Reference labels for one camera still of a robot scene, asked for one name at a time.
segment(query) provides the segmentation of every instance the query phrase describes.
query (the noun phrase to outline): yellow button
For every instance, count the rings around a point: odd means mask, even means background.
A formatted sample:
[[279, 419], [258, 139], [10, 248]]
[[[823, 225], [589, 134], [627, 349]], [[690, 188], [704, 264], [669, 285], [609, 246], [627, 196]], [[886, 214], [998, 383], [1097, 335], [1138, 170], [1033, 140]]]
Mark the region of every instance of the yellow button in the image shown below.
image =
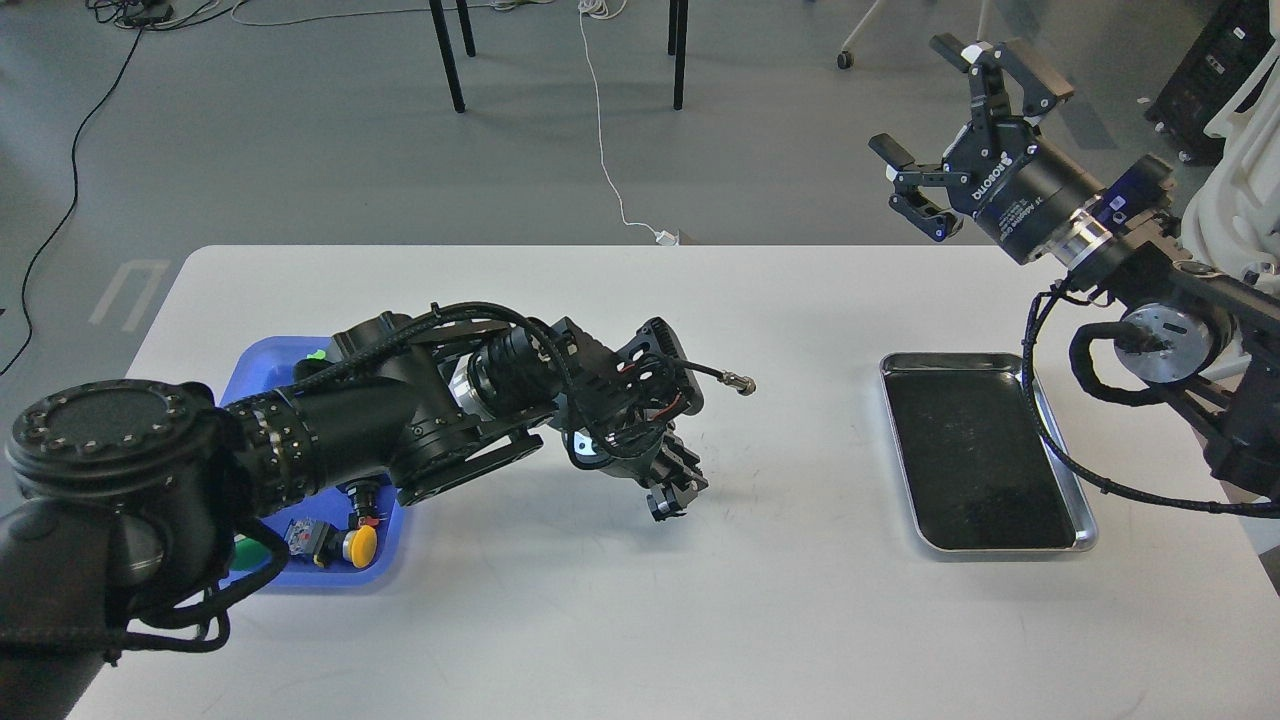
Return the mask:
[[369, 525], [353, 533], [347, 533], [347, 542], [342, 543], [342, 553], [357, 569], [364, 570], [374, 561], [374, 552], [378, 551], [378, 532]]

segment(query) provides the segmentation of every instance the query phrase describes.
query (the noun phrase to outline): black bracket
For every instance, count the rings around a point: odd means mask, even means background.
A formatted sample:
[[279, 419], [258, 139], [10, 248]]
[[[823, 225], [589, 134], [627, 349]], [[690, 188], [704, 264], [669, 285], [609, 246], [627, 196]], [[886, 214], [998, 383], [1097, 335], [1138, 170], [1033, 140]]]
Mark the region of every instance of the black bracket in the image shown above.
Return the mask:
[[943, 210], [920, 192], [922, 187], [960, 187], [969, 182], [966, 173], [954, 173], [946, 165], [922, 165], [915, 156], [899, 145], [888, 133], [881, 133], [867, 143], [895, 170], [893, 195], [888, 206], [906, 218], [934, 242], [942, 242], [960, 231], [963, 220], [955, 213]]

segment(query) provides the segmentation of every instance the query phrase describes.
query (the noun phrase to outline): black table leg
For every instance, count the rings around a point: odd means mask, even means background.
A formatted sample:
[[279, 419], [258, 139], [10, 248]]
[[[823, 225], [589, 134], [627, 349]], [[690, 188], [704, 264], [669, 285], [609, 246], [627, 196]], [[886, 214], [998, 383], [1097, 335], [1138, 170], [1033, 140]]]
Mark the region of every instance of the black table leg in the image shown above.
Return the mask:
[[689, 35], [689, 0], [675, 0], [676, 14], [676, 101], [672, 109], [685, 106], [685, 36]]
[[667, 20], [667, 54], [676, 54], [676, 3], [671, 0], [671, 19]]
[[476, 41], [471, 35], [471, 13], [467, 10], [467, 0], [457, 0], [458, 24], [462, 26], [462, 45], [467, 49], [467, 58], [476, 56]]
[[430, 0], [431, 22], [435, 24], [435, 38], [440, 41], [440, 59], [444, 60], [444, 77], [449, 81], [449, 95], [453, 96], [453, 109], [465, 113], [462, 85], [458, 83], [458, 68], [453, 64], [453, 46], [449, 45], [449, 26], [444, 23], [444, 8], [440, 0]]

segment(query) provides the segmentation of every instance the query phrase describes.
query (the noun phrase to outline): white cable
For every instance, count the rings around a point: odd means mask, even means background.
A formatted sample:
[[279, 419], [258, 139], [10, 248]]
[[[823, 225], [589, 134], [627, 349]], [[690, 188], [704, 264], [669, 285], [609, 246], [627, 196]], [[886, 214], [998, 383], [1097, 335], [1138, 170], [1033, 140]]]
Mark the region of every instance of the white cable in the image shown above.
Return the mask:
[[612, 20], [621, 15], [626, 6], [627, 0], [622, 0], [622, 5], [611, 13], [608, 0], [577, 0], [577, 12], [596, 20]]
[[182, 23], [191, 22], [191, 20], [198, 18], [200, 15], [207, 15], [209, 13], [216, 10], [218, 6], [221, 5], [221, 4], [223, 4], [223, 0], [206, 0], [206, 3], [204, 5], [201, 5], [200, 8], [197, 8], [196, 12], [191, 13], [189, 15], [184, 15], [182, 18], [173, 18], [173, 19], [169, 19], [169, 20], [165, 20], [165, 22], [161, 22], [161, 23], [155, 23], [151, 27], [159, 28], [159, 29], [168, 29], [168, 28], [170, 28], [173, 26], [178, 26], [178, 24], [182, 24]]
[[[588, 0], [579, 0], [579, 8], [582, 6]], [[618, 199], [618, 214], [622, 215], [622, 224], [628, 227], [643, 227], [649, 228], [649, 232], [658, 237], [660, 233], [653, 228], [649, 223], [639, 223], [627, 220], [627, 210], [622, 205], [622, 193], [618, 192], [618, 186], [613, 184], [613, 178], [609, 177], [609, 168], [604, 167], [604, 115], [600, 110], [600, 81], [595, 77], [595, 65], [591, 64], [591, 47], [586, 42], [586, 24], [582, 18], [588, 13], [579, 13], [577, 15], [577, 29], [582, 32], [582, 51], [586, 54], [586, 68], [591, 70], [591, 85], [595, 86], [595, 136], [600, 143], [600, 169], [604, 170], [604, 179], [608, 181], [609, 187], [613, 188], [613, 195]]]
[[556, 0], [493, 0], [489, 6], [499, 13], [509, 13], [521, 5], [548, 5], [554, 1]]
[[[239, 6], [243, 5], [248, 0], [236, 0], [236, 5], [232, 8], [230, 15], [232, 15], [232, 20], [233, 22], [236, 22], [238, 24], [242, 24], [242, 26], [248, 26], [248, 27], [284, 27], [284, 26], [296, 26], [296, 24], [302, 24], [302, 23], [310, 23], [310, 22], [314, 22], [314, 20], [332, 20], [332, 19], [337, 19], [337, 18], [358, 18], [358, 17], [364, 17], [364, 15], [394, 15], [394, 14], [399, 14], [399, 13], [428, 13], [428, 12], [431, 10], [430, 8], [402, 8], [402, 9], [397, 9], [397, 10], [362, 10], [362, 12], [358, 12], [358, 13], [338, 13], [338, 14], [333, 14], [333, 15], [315, 15], [312, 18], [298, 18], [296, 20], [280, 20], [280, 22], [275, 22], [275, 23], [260, 23], [260, 22], [255, 22], [255, 20], [243, 20], [243, 19], [236, 17], [236, 10], [238, 10]], [[541, 5], [544, 3], [549, 3], [550, 0], [543, 0], [543, 1], [539, 1], [539, 0], [526, 0], [526, 1], [530, 1], [530, 3], [536, 4], [536, 5]], [[498, 8], [497, 6], [498, 4], [509, 4], [509, 0], [508, 0], [508, 3], [484, 3], [481, 5], [467, 5], [467, 9], [470, 10], [470, 9], [480, 9], [480, 8], [493, 8], [495, 10], [503, 10], [503, 12], [506, 12], [506, 10], [511, 10], [512, 8], [516, 6], [516, 5], [511, 5], [509, 8]], [[444, 10], [445, 12], [451, 12], [451, 10], [457, 10], [457, 8], [444, 8]]]

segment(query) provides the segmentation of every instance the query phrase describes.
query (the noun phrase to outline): cable connector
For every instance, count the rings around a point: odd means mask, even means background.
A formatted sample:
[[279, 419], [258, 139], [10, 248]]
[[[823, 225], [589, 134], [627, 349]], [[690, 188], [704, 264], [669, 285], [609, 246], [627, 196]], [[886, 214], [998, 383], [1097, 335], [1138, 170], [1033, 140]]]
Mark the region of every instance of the cable connector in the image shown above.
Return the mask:
[[721, 384], [726, 384], [737, 391], [739, 395], [746, 396], [755, 392], [755, 380], [746, 375], [739, 375], [736, 373], [730, 373], [724, 370], [718, 378]]

